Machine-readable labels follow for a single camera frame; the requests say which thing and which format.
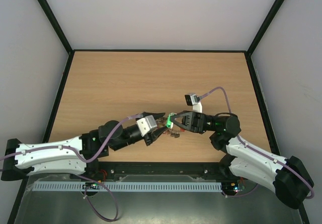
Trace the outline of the metal keyring with red handle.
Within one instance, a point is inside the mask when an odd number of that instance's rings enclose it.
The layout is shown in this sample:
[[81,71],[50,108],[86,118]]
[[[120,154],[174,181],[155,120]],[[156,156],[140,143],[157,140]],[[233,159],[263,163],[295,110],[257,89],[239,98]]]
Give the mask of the metal keyring with red handle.
[[180,137],[180,131],[175,130],[174,128],[167,127],[167,118],[166,117],[161,117],[161,118],[157,119],[156,123],[157,123],[158,128],[162,128],[162,127],[166,128],[166,130],[164,131],[163,134],[167,134],[167,135],[174,137],[174,138]]

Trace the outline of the green key tag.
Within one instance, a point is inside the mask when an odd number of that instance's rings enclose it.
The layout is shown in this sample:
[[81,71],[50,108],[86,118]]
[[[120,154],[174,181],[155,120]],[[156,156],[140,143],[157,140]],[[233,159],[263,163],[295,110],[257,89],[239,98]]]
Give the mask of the green key tag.
[[170,113],[167,117],[167,121],[166,121],[166,127],[169,129],[172,129],[174,127],[174,124],[171,121],[171,117],[174,116],[175,113]]

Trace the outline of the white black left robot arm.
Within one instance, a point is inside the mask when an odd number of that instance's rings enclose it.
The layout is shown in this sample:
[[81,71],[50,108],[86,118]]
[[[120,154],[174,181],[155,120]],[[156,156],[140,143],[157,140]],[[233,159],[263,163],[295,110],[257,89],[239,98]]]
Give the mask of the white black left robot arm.
[[26,144],[16,138],[9,139],[1,157],[1,180],[22,180],[36,174],[95,173],[98,159],[107,157],[109,150],[117,151],[141,140],[147,146],[155,142],[167,129],[157,125],[164,116],[164,113],[143,112],[56,142]]

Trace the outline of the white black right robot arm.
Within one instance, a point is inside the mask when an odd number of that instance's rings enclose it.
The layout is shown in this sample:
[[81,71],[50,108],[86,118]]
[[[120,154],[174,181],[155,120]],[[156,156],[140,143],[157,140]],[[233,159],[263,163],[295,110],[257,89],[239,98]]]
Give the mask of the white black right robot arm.
[[169,121],[192,133],[213,133],[209,138],[212,146],[226,154],[227,163],[219,167],[222,178],[246,178],[271,190],[283,204],[293,209],[314,197],[314,182],[303,162],[295,156],[286,158],[270,153],[240,137],[237,115],[183,111],[171,115]]

